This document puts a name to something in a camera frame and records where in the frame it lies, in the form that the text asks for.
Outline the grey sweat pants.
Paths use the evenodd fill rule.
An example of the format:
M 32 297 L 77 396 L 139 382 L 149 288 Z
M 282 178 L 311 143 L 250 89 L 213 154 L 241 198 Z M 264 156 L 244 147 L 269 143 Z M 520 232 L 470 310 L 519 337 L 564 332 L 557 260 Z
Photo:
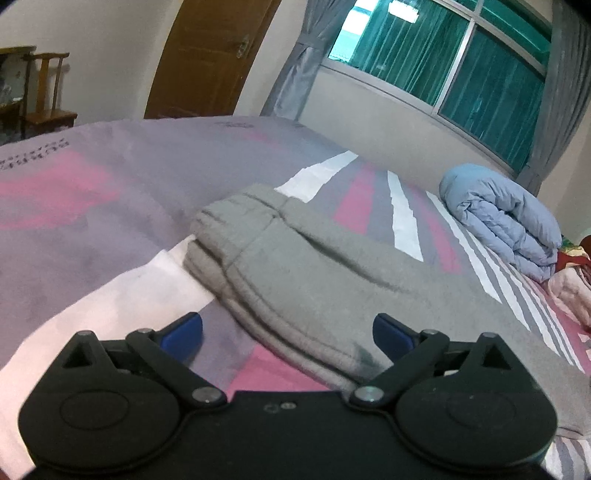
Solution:
M 266 185 L 205 206 L 191 234 L 188 271 L 257 341 L 332 388 L 351 391 L 389 366 L 372 334 L 381 313 L 456 341 L 494 332 L 550 398 L 559 433 L 589 436 L 589 378 L 478 285 Z

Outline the purple pink striped bed sheet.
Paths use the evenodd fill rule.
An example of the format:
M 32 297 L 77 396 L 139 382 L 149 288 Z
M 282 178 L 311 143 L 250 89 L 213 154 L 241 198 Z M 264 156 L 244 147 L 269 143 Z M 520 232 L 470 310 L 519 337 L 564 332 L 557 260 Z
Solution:
M 553 353 L 590 369 L 590 335 L 432 193 L 300 124 L 261 117 L 99 122 L 1 149 L 1 472 L 25 476 L 20 407 L 70 337 L 119 339 L 189 311 L 192 367 L 223 390 L 318 382 L 252 339 L 183 268 L 189 223 L 255 184 L 461 277 L 508 306 Z

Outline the folded light blue duvet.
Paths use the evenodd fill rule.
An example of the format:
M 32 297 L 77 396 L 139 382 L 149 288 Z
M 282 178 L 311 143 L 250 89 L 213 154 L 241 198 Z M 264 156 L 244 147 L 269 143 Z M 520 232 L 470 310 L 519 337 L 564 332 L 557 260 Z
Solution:
M 520 273 L 539 283 L 554 274 L 559 224 L 522 186 L 484 166 L 462 164 L 444 174 L 439 194 L 467 230 Z

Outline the wooden chair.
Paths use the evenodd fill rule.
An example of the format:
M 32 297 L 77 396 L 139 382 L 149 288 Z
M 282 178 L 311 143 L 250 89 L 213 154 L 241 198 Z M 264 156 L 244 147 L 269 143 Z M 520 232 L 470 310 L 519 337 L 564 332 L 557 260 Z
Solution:
M 62 110 L 57 105 L 59 86 L 62 76 L 64 61 L 70 56 L 64 53 L 28 53 L 23 56 L 26 63 L 25 83 L 20 116 L 20 137 L 22 140 L 27 135 L 36 136 L 50 133 L 56 130 L 72 128 L 78 114 L 72 111 Z M 48 100 L 50 88 L 50 63 L 57 62 L 51 100 Z M 34 108 L 29 111 L 28 99 L 31 87 L 33 66 L 39 64 L 36 83 Z

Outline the grey curtain left of window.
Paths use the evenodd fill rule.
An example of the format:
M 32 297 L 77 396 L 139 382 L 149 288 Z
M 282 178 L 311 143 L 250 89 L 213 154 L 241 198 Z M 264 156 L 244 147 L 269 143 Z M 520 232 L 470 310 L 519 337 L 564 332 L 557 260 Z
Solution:
M 307 2 L 300 35 L 266 98 L 260 112 L 262 116 L 293 121 L 300 118 L 322 60 L 354 5 L 353 0 Z

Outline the grey curtain of window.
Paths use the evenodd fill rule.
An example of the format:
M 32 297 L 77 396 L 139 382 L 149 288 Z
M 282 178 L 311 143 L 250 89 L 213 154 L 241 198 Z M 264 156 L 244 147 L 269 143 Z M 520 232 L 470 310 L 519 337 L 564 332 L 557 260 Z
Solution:
M 553 3 L 549 63 L 531 155 L 516 182 L 536 196 L 559 163 L 590 102 L 590 25 L 565 1 Z
M 307 2 L 300 35 L 266 98 L 260 112 L 262 116 L 293 121 L 300 118 L 322 60 L 354 5 L 353 0 Z

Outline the window with teal glass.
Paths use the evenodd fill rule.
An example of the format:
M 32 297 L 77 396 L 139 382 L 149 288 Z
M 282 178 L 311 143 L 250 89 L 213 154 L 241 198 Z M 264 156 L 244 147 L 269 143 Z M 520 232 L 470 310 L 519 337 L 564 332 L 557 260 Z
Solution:
M 533 148 L 551 28 L 518 1 L 358 1 L 328 57 L 520 173 Z

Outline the grey curtain right of window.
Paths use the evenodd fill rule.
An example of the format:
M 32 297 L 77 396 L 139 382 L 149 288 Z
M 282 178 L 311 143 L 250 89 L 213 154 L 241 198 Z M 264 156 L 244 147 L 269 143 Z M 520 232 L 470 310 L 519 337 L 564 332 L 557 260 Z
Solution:
M 590 102 L 590 25 L 565 1 L 553 3 L 549 63 L 531 155 L 516 182 L 536 196 L 559 163 Z

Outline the brown wooden door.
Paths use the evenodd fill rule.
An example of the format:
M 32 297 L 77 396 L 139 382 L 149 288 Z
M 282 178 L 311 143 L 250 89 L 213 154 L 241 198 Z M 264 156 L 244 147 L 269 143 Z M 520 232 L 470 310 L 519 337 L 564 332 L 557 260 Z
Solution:
M 184 1 L 164 45 L 144 117 L 232 114 L 279 5 L 271 0 Z

